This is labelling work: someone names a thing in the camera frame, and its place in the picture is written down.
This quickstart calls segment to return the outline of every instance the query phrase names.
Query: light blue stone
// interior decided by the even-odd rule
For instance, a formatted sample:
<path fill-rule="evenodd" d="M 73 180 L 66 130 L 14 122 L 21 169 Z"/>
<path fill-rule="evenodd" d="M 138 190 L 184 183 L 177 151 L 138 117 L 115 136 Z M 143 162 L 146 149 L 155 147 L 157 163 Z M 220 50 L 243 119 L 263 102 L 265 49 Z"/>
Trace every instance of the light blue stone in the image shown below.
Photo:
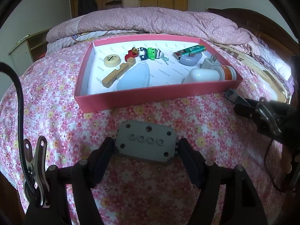
<path fill-rule="evenodd" d="M 139 63 L 129 69 L 117 84 L 117 91 L 148 87 L 150 83 L 150 70 L 146 63 Z"/>
<path fill-rule="evenodd" d="M 182 56 L 179 59 L 179 62 L 183 65 L 192 67 L 195 66 L 201 58 L 202 58 L 202 53 L 200 52 L 190 56 Z"/>

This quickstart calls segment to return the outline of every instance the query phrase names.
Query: red toy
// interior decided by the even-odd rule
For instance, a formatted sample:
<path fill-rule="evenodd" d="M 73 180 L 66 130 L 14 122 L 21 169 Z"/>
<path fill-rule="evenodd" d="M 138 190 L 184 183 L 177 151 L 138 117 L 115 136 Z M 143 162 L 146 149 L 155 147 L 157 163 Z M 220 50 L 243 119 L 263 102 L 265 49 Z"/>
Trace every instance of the red toy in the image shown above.
<path fill-rule="evenodd" d="M 139 55 L 139 50 L 136 48 L 132 48 L 128 51 L 128 54 L 125 55 L 125 61 L 127 62 L 128 58 L 136 58 Z"/>

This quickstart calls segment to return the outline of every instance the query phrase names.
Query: bed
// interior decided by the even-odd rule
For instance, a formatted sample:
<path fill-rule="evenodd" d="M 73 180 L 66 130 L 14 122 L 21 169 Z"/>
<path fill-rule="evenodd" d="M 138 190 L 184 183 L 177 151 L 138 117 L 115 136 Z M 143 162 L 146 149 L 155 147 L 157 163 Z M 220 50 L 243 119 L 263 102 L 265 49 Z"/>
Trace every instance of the bed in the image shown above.
<path fill-rule="evenodd" d="M 299 44 L 281 26 L 256 11 L 242 8 L 208 8 L 207 11 L 230 19 L 238 27 L 251 31 L 290 66 L 290 57 L 300 55 Z M 296 92 L 292 95 L 292 104 L 296 104 Z"/>
<path fill-rule="evenodd" d="M 128 33 L 166 33 L 200 37 L 220 52 L 242 75 L 238 92 L 258 100 L 265 96 L 290 102 L 292 83 L 257 61 L 254 35 L 211 13 L 181 12 L 163 8 L 127 8 L 93 12 L 58 25 L 47 35 L 49 43 L 81 33 L 122 30 Z M 101 32 L 97 40 L 107 36 Z M 284 195 L 277 192 L 263 167 L 269 139 L 256 132 L 249 120 L 234 114 L 224 93 L 201 95 L 84 114 L 74 100 L 74 88 L 89 41 L 49 53 L 20 77 L 24 92 L 24 137 L 35 149 L 38 136 L 48 140 L 46 168 L 75 164 L 99 148 L 106 136 L 115 138 L 127 119 L 173 127 L 195 150 L 218 165 L 243 164 L 272 223 Z M 23 174 L 17 144 L 17 97 L 11 86 L 0 103 L 0 171 L 16 187 L 24 210 Z M 281 144 L 273 144 L 267 164 L 281 177 Z M 169 165 L 114 156 L 102 182 L 92 191 L 105 224 L 186 224 L 197 201 L 179 158 Z M 213 224 L 218 224 L 225 187 L 221 187 Z M 72 222 L 78 224 L 72 187 L 67 186 Z"/>

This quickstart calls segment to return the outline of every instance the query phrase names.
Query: black cable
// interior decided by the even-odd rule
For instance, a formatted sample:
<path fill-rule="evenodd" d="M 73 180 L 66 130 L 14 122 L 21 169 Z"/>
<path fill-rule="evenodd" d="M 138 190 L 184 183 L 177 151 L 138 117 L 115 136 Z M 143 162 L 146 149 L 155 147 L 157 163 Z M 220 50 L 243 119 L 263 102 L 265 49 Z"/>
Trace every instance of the black cable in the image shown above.
<path fill-rule="evenodd" d="M 269 177 L 270 177 L 270 179 L 271 179 L 271 182 L 272 182 L 273 187 L 274 187 L 277 191 L 282 192 L 282 193 L 285 193 L 285 191 L 283 191 L 281 188 L 279 188 L 279 187 L 277 186 L 277 184 L 275 184 L 274 177 L 272 176 L 270 170 L 267 168 L 267 164 L 266 164 L 267 156 L 268 156 L 268 153 L 269 153 L 269 150 L 270 150 L 270 148 L 271 148 L 271 145 L 272 145 L 273 141 L 274 141 L 274 139 L 271 139 L 271 140 L 270 140 L 270 143 L 269 143 L 269 145 L 268 145 L 268 147 L 267 147 L 267 150 L 265 151 L 265 156 L 264 156 L 264 159 L 263 159 L 263 165 L 264 165 L 264 167 L 265 167 L 265 170 L 267 171 L 267 174 L 269 175 Z"/>
<path fill-rule="evenodd" d="M 25 160 L 25 153 L 24 153 L 24 134 L 23 134 L 24 99 L 23 99 L 22 85 L 15 71 L 7 64 L 0 62 L 0 72 L 7 74 L 11 78 L 13 84 L 16 87 L 17 98 L 18 98 L 18 144 L 19 144 L 20 162 L 21 162 L 21 167 L 24 173 L 26 183 L 28 184 L 28 187 L 30 188 L 31 192 L 34 194 L 35 188 L 30 181 L 26 160 Z"/>

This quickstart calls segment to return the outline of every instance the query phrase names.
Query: pillow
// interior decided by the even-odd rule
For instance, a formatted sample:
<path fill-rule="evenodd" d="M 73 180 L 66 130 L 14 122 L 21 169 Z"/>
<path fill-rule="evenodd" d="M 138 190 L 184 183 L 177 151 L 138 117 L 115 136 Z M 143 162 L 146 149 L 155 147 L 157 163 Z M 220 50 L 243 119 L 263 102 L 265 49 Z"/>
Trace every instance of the pillow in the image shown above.
<path fill-rule="evenodd" d="M 263 58 L 270 66 L 285 79 L 288 80 L 291 75 L 291 68 L 279 56 L 268 50 L 262 45 L 259 45 L 260 57 Z"/>

